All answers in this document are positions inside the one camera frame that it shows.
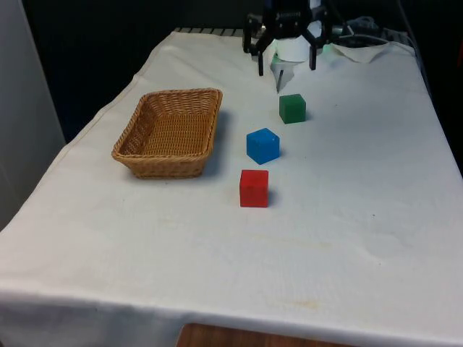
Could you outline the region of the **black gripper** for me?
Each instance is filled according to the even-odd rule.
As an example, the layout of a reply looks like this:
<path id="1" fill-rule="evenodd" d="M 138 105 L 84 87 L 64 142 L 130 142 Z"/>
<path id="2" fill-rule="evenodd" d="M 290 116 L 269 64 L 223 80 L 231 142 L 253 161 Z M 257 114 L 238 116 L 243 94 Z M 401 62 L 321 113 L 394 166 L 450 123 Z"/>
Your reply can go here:
<path id="1" fill-rule="evenodd" d="M 309 67 L 316 68 L 317 50 L 329 39 L 326 25 L 329 23 L 327 6 L 311 9 L 305 0 L 264 1 L 263 15 L 248 14 L 245 19 L 242 48 L 245 53 L 258 58 L 258 74 L 263 76 L 263 54 L 275 38 L 297 38 L 300 35 L 310 44 Z M 319 21 L 321 33 L 315 37 L 309 30 L 312 22 Z M 263 26 L 260 38 L 252 43 L 252 34 Z"/>

